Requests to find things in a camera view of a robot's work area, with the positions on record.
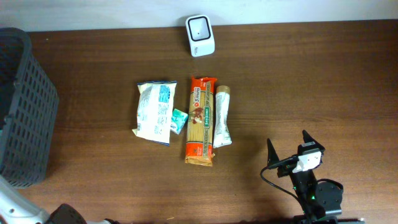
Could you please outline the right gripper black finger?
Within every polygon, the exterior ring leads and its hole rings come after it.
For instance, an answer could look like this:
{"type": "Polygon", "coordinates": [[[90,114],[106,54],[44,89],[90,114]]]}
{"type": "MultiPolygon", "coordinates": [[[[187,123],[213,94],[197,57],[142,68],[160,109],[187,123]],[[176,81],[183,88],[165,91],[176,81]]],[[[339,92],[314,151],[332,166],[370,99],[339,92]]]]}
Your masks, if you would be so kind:
{"type": "Polygon", "coordinates": [[[271,142],[271,140],[268,138],[267,139],[267,150],[268,150],[268,156],[267,156],[267,167],[272,168],[277,164],[280,160],[279,157],[274,149],[274,146],[271,142]]]}
{"type": "Polygon", "coordinates": [[[309,135],[309,133],[306,132],[306,130],[303,130],[302,134],[303,134],[303,141],[304,141],[302,146],[312,146],[312,145],[317,144],[316,140],[314,140],[314,138],[312,138],[311,135],[309,135]]]}

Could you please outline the white tube with tan cap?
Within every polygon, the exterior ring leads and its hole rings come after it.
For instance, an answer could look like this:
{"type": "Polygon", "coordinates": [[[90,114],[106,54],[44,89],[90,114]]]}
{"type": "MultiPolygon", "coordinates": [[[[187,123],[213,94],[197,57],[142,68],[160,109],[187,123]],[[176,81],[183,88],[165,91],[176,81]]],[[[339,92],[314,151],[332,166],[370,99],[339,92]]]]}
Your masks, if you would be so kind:
{"type": "Polygon", "coordinates": [[[230,88],[226,85],[218,86],[216,89],[216,124],[213,147],[219,148],[232,143],[227,126],[228,110],[230,101],[230,88]]]}

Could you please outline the orange spaghetti packet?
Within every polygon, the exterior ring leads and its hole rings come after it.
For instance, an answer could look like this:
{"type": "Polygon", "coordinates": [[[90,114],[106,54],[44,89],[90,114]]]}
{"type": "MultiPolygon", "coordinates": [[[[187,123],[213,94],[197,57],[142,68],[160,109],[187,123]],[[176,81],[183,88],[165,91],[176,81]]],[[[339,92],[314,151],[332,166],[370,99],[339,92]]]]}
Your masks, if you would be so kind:
{"type": "Polygon", "coordinates": [[[213,165],[215,83],[212,77],[192,78],[187,119],[185,163],[213,165]]]}

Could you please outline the small teal tissue pack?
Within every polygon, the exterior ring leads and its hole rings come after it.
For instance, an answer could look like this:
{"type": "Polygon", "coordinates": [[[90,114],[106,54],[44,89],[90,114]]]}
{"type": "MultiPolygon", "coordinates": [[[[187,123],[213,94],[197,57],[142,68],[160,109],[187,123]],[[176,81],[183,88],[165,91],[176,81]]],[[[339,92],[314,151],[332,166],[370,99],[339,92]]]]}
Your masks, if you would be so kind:
{"type": "Polygon", "coordinates": [[[180,134],[182,128],[187,122],[188,114],[178,109],[174,109],[172,112],[170,130],[175,134],[180,134]]]}

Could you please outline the cream snack bag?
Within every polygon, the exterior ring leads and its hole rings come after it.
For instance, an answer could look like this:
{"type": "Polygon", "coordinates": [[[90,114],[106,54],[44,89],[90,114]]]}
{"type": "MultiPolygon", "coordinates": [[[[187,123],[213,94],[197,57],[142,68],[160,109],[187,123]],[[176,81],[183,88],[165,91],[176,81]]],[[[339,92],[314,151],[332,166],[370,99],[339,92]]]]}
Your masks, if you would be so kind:
{"type": "Polygon", "coordinates": [[[149,141],[170,144],[171,117],[176,81],[148,81],[137,84],[137,128],[133,133],[149,141]]]}

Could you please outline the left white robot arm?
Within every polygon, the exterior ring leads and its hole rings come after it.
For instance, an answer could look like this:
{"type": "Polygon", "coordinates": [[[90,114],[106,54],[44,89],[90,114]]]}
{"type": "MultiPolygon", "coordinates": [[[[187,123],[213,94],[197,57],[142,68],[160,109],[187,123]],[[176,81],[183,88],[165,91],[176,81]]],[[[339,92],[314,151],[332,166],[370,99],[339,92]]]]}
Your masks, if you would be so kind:
{"type": "Polygon", "coordinates": [[[40,208],[22,196],[3,176],[1,176],[1,223],[7,224],[112,224],[111,219],[99,222],[85,220],[72,206],[63,203],[52,213],[40,208]]]}

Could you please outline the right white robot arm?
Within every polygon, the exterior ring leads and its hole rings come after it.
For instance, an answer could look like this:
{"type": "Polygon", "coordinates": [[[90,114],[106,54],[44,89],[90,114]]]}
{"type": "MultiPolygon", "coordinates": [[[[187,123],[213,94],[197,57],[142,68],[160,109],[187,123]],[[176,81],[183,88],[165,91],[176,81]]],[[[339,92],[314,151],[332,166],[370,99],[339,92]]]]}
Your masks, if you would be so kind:
{"type": "Polygon", "coordinates": [[[261,179],[269,185],[289,194],[303,210],[303,215],[293,217],[294,223],[338,223],[342,214],[343,185],[331,179],[317,179],[314,169],[322,164],[325,148],[318,141],[302,131],[303,143],[297,153],[280,160],[270,139],[267,140],[267,165],[260,172],[261,179]],[[267,180],[263,173],[277,169],[279,178],[289,176],[294,192],[267,180]]]}

